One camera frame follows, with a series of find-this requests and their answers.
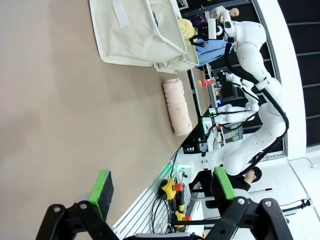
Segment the black hair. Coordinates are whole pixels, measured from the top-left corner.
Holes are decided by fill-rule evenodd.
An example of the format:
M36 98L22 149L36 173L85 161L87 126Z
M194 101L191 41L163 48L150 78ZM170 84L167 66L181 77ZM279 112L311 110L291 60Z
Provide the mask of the black hair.
M253 183L258 182L260 180L260 178L262 177L262 171L257 166L254 166L252 168L252 170L254 171L254 175L256 176L256 178L252 182Z

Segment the pink rolled towel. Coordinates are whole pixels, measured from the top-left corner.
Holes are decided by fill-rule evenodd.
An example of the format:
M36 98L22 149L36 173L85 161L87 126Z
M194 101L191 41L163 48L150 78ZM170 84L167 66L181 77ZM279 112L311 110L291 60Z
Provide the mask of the pink rolled towel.
M192 124L181 80L179 78L167 80L163 84L163 90L174 134L181 136L190 133Z

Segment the white fabric bin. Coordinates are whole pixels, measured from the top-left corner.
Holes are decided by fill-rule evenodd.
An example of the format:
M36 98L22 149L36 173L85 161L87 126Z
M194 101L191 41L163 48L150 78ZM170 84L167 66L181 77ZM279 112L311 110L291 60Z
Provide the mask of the white fabric bin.
M187 71L199 65L197 52L194 45L191 45L189 40L186 41L187 53L174 57L168 61L155 63L153 66L158 72L169 74L177 74Z
M122 4L129 23L124 28L113 2ZM151 66L187 52L170 0L89 0L89 4L98 52L106 63Z

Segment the table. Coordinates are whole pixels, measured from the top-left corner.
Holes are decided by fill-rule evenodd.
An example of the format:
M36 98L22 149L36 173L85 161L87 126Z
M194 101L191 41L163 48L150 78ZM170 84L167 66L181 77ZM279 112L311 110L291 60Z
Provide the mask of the table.
M194 85L194 91L195 91L196 100L198 103L199 112L201 116L203 116L211 105L211 99L210 99L208 87L201 86L201 84L199 84L199 81L206 80L206 75L204 71L201 71L195 67L192 68L190 71L191 71L191 78Z
M71 206L104 168L112 226L186 138L163 93L176 76L102 62L88 1L6 1L0 25L2 239L35 239L47 207ZM189 78L178 77L194 128Z

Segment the towel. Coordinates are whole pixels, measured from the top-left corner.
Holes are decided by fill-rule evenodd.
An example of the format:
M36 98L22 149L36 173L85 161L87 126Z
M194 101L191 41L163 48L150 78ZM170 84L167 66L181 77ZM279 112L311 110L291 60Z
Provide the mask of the towel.
M192 23L184 18L179 18L179 25L184 39L189 39L197 34Z
M174 134L182 136L192 131L184 86L180 79L170 79L163 84L166 104L170 115Z

